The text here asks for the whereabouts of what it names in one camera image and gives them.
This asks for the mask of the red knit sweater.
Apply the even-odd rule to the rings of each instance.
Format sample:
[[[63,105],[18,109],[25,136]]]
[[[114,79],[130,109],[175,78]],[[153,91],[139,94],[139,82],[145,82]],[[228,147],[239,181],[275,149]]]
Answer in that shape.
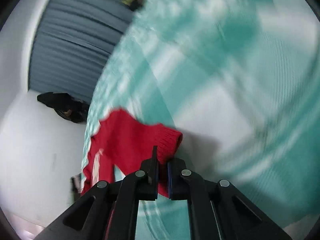
[[[157,148],[159,162],[159,194],[168,196],[166,163],[173,158],[183,134],[163,124],[146,125],[124,109],[116,109],[100,122],[98,132],[91,136],[86,154],[88,163],[82,172],[82,194],[100,180],[114,183],[114,168],[125,175],[137,171],[142,161],[152,157]]]

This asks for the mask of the teal white plaid bedspread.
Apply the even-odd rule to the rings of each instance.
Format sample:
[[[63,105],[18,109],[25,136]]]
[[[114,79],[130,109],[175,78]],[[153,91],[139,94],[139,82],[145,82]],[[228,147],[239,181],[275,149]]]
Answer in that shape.
[[[229,180],[292,239],[319,219],[319,20],[305,0],[146,0],[97,82],[84,153],[117,107],[180,130],[189,169]]]

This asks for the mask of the blue-grey curtain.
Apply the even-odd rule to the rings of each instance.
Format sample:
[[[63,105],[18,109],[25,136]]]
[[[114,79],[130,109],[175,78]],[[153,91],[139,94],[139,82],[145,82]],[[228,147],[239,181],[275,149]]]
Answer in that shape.
[[[121,0],[49,0],[33,41],[28,88],[90,102],[131,21]]]

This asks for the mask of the black bag by wall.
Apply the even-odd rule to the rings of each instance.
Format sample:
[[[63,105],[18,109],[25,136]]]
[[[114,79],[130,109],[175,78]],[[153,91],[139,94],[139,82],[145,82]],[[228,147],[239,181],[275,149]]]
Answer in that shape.
[[[52,108],[65,120],[76,124],[87,120],[89,104],[68,93],[42,93],[37,96],[37,101]]]

